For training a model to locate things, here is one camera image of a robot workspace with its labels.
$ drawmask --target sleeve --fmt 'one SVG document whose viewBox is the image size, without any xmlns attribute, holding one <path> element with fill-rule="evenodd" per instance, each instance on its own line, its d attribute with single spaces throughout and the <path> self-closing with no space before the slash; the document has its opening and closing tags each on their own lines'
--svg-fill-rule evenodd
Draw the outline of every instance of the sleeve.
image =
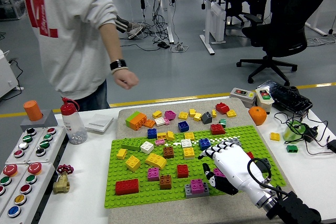
<svg viewBox="0 0 336 224">
<path fill-rule="evenodd" d="M 112 0 L 66 0 L 70 18 L 80 18 L 98 29 L 107 23 L 115 24 L 117 9 Z"/>
</svg>

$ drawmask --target jeans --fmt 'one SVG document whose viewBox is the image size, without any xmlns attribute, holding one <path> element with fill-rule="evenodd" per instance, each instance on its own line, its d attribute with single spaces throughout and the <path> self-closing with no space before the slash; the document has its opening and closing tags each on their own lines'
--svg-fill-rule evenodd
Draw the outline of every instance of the jeans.
<svg viewBox="0 0 336 224">
<path fill-rule="evenodd" d="M 78 99 L 76 102 L 79 104 L 79 111 L 109 109 L 106 80 L 99 85 L 94 93 L 82 99 Z"/>
</svg>

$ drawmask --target wristwatch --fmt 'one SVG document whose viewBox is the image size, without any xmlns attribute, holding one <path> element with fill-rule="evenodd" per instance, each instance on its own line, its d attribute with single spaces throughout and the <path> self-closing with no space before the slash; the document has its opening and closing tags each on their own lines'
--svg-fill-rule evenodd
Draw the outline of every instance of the wristwatch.
<svg viewBox="0 0 336 224">
<path fill-rule="evenodd" d="M 110 64 L 111 71 L 116 68 L 126 68 L 126 62 L 123 59 L 118 59 Z"/>
</svg>

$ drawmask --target robotic hand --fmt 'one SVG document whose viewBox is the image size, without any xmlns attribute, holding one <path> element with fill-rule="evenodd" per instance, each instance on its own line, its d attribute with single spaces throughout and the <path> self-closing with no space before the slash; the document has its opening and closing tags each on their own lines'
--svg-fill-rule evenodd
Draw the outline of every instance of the robotic hand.
<svg viewBox="0 0 336 224">
<path fill-rule="evenodd" d="M 203 164 L 203 170 L 209 183 L 216 189 L 234 195 L 238 191 L 248 194 L 252 203 L 266 211 L 266 216 L 272 219 L 278 215 L 284 223 L 318 224 L 321 216 L 315 209 L 308 208 L 292 191 L 286 193 L 280 188 L 274 188 L 269 183 L 269 176 L 264 179 L 260 169 L 254 163 L 261 159 L 250 157 L 243 149 L 227 141 L 210 147 L 201 152 L 198 159 L 208 156 L 215 162 L 217 168 L 226 176 L 216 176 L 208 164 Z"/>
</svg>

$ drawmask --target spray bottle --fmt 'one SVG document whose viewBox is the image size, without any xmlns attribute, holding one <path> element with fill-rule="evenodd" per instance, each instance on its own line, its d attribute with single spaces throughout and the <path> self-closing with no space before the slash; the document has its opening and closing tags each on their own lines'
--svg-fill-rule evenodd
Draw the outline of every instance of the spray bottle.
<svg viewBox="0 0 336 224">
<path fill-rule="evenodd" d="M 61 113 L 65 129 L 71 144 L 81 144 L 88 138 L 88 133 L 79 116 L 79 105 L 76 101 L 62 98 L 64 104 L 61 106 Z"/>
</svg>

